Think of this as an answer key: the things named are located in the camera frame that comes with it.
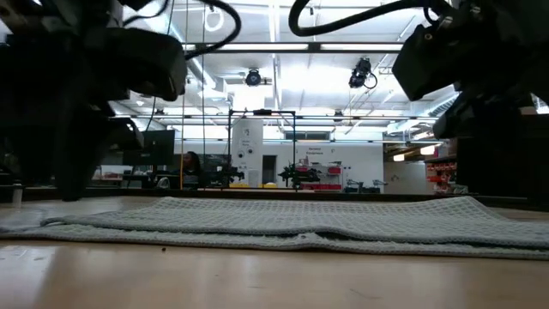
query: wooden table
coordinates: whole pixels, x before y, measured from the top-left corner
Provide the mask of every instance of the wooden table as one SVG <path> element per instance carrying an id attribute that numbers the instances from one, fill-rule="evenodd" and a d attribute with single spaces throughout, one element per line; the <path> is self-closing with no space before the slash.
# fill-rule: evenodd
<path id="1" fill-rule="evenodd" d="M 141 207 L 152 198 L 26 203 L 2 225 Z M 501 210 L 521 220 L 548 214 Z M 108 245 L 0 242 L 0 308 L 482 308 L 549 306 L 549 263 Z"/>

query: yellow object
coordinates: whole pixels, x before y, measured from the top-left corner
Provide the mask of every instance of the yellow object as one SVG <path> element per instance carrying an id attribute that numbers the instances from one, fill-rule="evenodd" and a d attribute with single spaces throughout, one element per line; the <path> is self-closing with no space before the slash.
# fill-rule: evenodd
<path id="1" fill-rule="evenodd" d="M 250 188 L 247 184 L 230 184 L 229 188 Z"/>

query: computer monitor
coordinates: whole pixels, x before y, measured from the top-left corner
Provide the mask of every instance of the computer monitor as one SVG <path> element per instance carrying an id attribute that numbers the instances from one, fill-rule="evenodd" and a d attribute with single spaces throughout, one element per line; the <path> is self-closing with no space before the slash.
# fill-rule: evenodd
<path id="1" fill-rule="evenodd" d="M 146 131 L 143 132 L 143 139 L 143 149 L 124 151 L 124 165 L 158 166 L 173 163 L 175 130 Z"/>

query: person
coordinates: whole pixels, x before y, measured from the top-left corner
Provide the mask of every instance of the person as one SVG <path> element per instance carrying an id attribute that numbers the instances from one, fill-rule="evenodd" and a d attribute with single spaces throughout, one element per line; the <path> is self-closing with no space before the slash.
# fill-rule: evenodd
<path id="1" fill-rule="evenodd" d="M 189 151 L 183 155 L 183 174 L 186 176 L 201 176 L 202 168 L 198 154 Z"/>
<path id="2" fill-rule="evenodd" d="M 172 172 L 173 175 L 180 174 L 181 169 Z M 189 151 L 183 154 L 183 182 L 186 189 L 197 189 L 203 187 L 202 167 L 200 166 L 200 158 L 198 154 Z M 177 183 L 172 185 L 172 188 L 179 187 Z"/>

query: security camera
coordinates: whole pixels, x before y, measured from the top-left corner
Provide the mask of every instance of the security camera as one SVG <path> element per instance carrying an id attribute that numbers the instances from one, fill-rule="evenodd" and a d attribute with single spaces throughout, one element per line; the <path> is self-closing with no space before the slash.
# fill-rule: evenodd
<path id="1" fill-rule="evenodd" d="M 361 58 L 349 79 L 350 88 L 361 88 L 365 85 L 366 79 L 371 75 L 371 63 L 369 58 Z"/>
<path id="2" fill-rule="evenodd" d="M 343 111 L 340 110 L 340 109 L 336 109 L 336 110 L 334 111 L 334 116 L 336 116 L 336 117 L 343 117 Z M 336 122 L 336 123 L 339 123 L 339 122 L 341 122 L 341 121 L 343 121 L 343 120 L 342 120 L 342 119 L 334 119 L 334 122 Z"/>
<path id="3" fill-rule="evenodd" d="M 246 79 L 245 79 L 245 82 L 246 82 L 246 85 L 250 86 L 250 87 L 256 87 L 256 86 L 259 86 L 259 84 L 261 83 L 261 76 L 259 75 L 259 70 L 258 69 L 250 69 L 250 71 L 248 72 L 248 75 L 246 76 Z"/>

